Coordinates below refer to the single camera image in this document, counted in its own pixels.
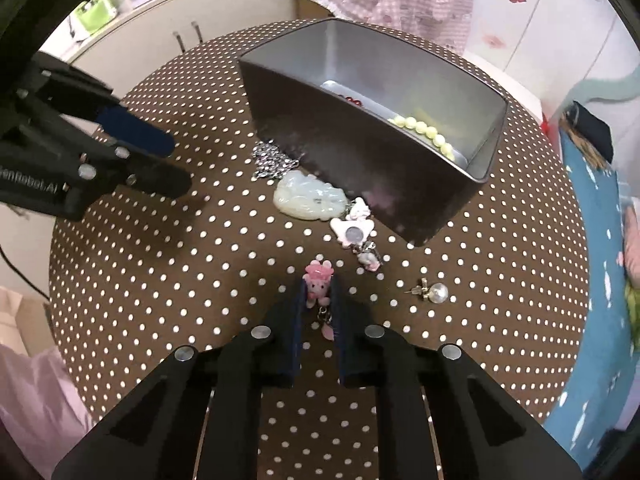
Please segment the pearl stud earring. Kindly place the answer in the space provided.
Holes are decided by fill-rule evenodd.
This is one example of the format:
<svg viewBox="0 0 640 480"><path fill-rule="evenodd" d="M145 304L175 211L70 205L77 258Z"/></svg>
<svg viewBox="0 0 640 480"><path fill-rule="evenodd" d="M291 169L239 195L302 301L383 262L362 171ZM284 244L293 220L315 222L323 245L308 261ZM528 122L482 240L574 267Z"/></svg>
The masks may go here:
<svg viewBox="0 0 640 480"><path fill-rule="evenodd" d="M443 304L449 298L449 290L444 283L430 283L427 278L420 278L409 292L412 296L432 304Z"/></svg>

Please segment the red storage box white lid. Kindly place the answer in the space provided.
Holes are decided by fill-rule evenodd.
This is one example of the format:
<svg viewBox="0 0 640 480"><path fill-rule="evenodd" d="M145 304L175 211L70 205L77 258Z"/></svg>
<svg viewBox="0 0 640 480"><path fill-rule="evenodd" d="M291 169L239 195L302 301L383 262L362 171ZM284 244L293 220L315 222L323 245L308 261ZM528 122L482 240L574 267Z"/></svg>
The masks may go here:
<svg viewBox="0 0 640 480"><path fill-rule="evenodd" d="M538 99L532 92L526 89L522 84L516 81L514 78L499 70L495 65L492 65L484 58L473 54L469 50L465 50L463 57L470 63L476 65L483 72L500 86L510 93L511 96L516 99L522 107L524 107L529 115L535 118L539 128L544 125L544 112L542 111L541 100Z"/></svg>

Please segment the folded black clothes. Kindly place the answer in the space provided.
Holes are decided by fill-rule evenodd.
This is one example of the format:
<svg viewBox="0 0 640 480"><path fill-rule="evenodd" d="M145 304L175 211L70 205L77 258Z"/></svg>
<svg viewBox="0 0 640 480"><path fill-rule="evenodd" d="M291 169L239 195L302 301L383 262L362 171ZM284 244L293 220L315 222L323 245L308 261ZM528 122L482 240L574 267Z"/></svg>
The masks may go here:
<svg viewBox="0 0 640 480"><path fill-rule="evenodd" d="M582 104L570 104L562 114L560 126L592 168L604 169L612 164L611 128Z"/></svg>

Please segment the white jade pendant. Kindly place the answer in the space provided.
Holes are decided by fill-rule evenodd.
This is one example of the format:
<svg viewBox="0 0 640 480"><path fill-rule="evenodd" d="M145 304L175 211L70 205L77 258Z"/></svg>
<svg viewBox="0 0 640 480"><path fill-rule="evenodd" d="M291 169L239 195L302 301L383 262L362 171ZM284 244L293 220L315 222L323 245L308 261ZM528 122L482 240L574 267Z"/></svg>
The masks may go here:
<svg viewBox="0 0 640 480"><path fill-rule="evenodd" d="M305 221L329 221L341 217L348 204L340 188L299 170L291 170L280 179L272 201L282 214Z"/></svg>

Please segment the white flower charm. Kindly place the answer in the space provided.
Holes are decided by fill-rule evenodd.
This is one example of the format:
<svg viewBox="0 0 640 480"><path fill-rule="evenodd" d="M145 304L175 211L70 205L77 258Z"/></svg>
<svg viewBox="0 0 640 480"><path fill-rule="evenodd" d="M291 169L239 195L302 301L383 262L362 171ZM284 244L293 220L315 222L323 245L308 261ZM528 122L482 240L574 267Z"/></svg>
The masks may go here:
<svg viewBox="0 0 640 480"><path fill-rule="evenodd" d="M350 203L344 218L333 218L329 225L343 248L362 246L375 228L370 208L361 197Z"/></svg>

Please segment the blue patterned mattress sheet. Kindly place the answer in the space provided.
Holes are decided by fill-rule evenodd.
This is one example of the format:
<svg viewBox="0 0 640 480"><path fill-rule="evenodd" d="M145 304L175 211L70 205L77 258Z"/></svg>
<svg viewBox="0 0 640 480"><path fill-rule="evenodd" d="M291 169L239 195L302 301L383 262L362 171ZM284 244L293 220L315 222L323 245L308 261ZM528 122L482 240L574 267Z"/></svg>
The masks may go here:
<svg viewBox="0 0 640 480"><path fill-rule="evenodd" d="M586 231L589 292L577 361L544 429L586 469L623 414L639 352L625 298L617 174L591 168L566 133L561 134L561 145Z"/></svg>

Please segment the brown polka dot tablecloth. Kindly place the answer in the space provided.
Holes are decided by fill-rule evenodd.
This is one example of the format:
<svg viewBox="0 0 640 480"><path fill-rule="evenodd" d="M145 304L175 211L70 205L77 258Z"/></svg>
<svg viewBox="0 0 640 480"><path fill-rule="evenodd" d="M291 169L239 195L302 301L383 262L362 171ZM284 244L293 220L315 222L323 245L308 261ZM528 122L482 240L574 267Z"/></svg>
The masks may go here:
<svg viewBox="0 0 640 480"><path fill-rule="evenodd" d="M134 114L174 137L168 160L192 185L179 198L123 185L80 221L55 225L55 338L81 399L97 424L177 348L220 348L262 322L305 285L318 257L333 263L331 285L368 306L373 322L418 347L456 344L544 428L577 359L588 295L582 216L546 138L454 54L508 103L489 178L422 245L371 211L368 240L382 266L368 272L330 220L294 219L273 205L287 172L312 173L258 136L245 93L241 55L312 23L210 40L128 94ZM420 278L444 283L449 298L412 296ZM375 392L341 384L335 338L322 336L317 310L305 301L292 387L262 392L254 479L382 479Z"/></svg>

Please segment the grey metal tin box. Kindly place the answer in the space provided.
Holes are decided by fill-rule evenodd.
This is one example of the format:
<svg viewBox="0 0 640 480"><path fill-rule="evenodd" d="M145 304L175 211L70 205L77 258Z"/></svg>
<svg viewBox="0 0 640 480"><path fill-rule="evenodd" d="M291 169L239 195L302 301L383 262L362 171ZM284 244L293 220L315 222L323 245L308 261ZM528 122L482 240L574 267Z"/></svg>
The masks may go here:
<svg viewBox="0 0 640 480"><path fill-rule="evenodd" d="M254 125L415 245L488 180L508 103L450 52L329 18L241 55Z"/></svg>

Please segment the teal bunk bed frame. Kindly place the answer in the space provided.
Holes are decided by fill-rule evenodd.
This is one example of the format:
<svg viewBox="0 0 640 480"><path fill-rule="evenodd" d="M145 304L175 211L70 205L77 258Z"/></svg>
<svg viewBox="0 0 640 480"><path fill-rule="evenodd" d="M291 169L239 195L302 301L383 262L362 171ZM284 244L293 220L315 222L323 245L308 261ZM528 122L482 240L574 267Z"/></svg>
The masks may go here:
<svg viewBox="0 0 640 480"><path fill-rule="evenodd" d="M620 79L585 78L574 84L559 106L551 115L550 120L558 119L574 101L586 105L591 101L627 102L639 96L640 66L630 74Z"/></svg>

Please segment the pink charm keychain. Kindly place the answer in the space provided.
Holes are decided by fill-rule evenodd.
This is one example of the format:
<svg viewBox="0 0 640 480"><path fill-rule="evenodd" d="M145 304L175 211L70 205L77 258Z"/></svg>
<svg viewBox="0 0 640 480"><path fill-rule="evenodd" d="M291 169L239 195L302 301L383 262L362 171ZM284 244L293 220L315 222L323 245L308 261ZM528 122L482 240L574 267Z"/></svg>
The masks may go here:
<svg viewBox="0 0 640 480"><path fill-rule="evenodd" d="M360 266L368 272L376 272L382 266L382 258L378 254L375 242L368 240L362 245L352 245L350 248L357 256ZM318 323L321 333L326 340L334 339L331 311L331 282L335 269L330 260L311 260L306 266L303 280L306 286L306 308L318 308Z"/></svg>

